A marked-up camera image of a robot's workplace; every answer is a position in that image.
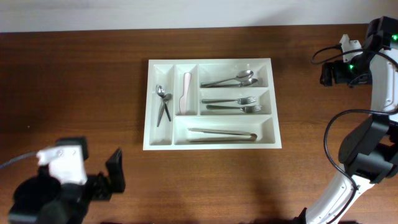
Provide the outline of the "steel spoon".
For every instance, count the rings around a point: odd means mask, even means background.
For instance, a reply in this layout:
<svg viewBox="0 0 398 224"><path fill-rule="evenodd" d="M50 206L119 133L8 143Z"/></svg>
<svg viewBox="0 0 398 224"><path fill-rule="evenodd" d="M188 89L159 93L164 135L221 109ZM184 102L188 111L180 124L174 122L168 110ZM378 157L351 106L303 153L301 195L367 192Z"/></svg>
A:
<svg viewBox="0 0 398 224"><path fill-rule="evenodd" d="M219 84L219 83L223 83L223 82L227 82L227 81L231 81L231 80L235 80L237 82L243 82L243 81L246 81L246 80L250 79L253 75L254 75L254 72L252 70L243 70L243 71L240 71L233 78L227 78L227 79L219 80L219 81L215 81L215 82L207 82L207 83L202 82L200 84L200 87L201 88L206 88L206 87L213 86L215 84Z"/></svg>
<svg viewBox="0 0 398 224"><path fill-rule="evenodd" d="M229 88L229 87L249 87L254 86L259 83L259 80L256 78L250 78L248 80L242 81L238 84L229 84L229 85L213 85L210 88Z"/></svg>

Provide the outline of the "small steel teaspoon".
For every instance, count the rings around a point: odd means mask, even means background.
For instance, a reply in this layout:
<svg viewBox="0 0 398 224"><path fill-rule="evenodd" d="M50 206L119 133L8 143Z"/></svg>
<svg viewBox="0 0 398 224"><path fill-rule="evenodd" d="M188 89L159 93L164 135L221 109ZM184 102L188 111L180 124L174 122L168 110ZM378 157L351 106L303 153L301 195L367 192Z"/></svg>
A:
<svg viewBox="0 0 398 224"><path fill-rule="evenodd" d="M165 90L164 90L160 85L157 85L157 86L156 86L156 93L157 93L157 95L158 95L159 97L161 97L161 100L162 100L163 97L166 95ZM171 121L171 115L170 115L170 112L169 112L167 103L168 103L168 101L165 103L166 106L165 106L164 112L166 112L166 115L167 115L168 120Z"/></svg>
<svg viewBox="0 0 398 224"><path fill-rule="evenodd" d="M165 103L166 103L167 101L169 101L169 100L171 99L171 97L172 97L172 94L171 94L171 93L168 93L168 94L166 94L166 95L163 97L163 99L162 99L162 102L161 102L161 105L160 105L159 114L158 114L157 127L159 127L160 122L161 122L161 119L162 119L162 117L163 117L163 113L164 113L165 106L166 106Z"/></svg>

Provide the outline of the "steel fork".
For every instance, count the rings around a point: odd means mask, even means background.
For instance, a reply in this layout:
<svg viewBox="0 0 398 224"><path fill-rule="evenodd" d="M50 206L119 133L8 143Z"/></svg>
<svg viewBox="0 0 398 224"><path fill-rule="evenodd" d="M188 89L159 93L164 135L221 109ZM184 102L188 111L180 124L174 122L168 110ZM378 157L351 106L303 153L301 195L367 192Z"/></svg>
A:
<svg viewBox="0 0 398 224"><path fill-rule="evenodd" d="M229 102L235 102L239 105L248 105L251 103L255 103L257 101L257 98L254 96L249 96L245 98L237 98L237 99L202 99L201 102L203 104L212 104L212 103L229 103Z"/></svg>
<svg viewBox="0 0 398 224"><path fill-rule="evenodd" d="M208 110L240 110L243 113L255 113L262 110L261 105L257 106L217 106L217 105L206 105Z"/></svg>

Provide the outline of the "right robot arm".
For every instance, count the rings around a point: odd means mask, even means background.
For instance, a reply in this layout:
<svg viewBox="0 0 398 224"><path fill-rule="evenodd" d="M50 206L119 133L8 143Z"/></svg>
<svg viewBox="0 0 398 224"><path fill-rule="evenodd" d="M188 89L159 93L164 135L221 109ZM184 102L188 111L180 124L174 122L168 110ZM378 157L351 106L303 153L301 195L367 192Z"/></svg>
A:
<svg viewBox="0 0 398 224"><path fill-rule="evenodd" d="M320 62L320 83L371 85L371 107L342 111L329 121L323 147L337 172L322 196L292 223L341 223L363 193L397 175L397 19L374 19L363 44L344 35L334 48L341 53ZM334 161L328 149L331 126L338 118L353 113L368 117L344 138Z"/></svg>

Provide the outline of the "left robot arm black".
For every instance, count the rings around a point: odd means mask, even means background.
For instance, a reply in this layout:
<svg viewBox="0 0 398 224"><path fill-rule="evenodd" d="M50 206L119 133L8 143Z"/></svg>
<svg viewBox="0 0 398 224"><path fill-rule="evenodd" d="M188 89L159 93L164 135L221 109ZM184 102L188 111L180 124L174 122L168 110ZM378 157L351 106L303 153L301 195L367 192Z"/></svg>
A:
<svg viewBox="0 0 398 224"><path fill-rule="evenodd" d="M35 156L37 175L14 191L9 223L82 223L92 201L108 201L125 191L121 148L105 162L107 175L86 173L89 153L84 136L60 138Z"/></svg>

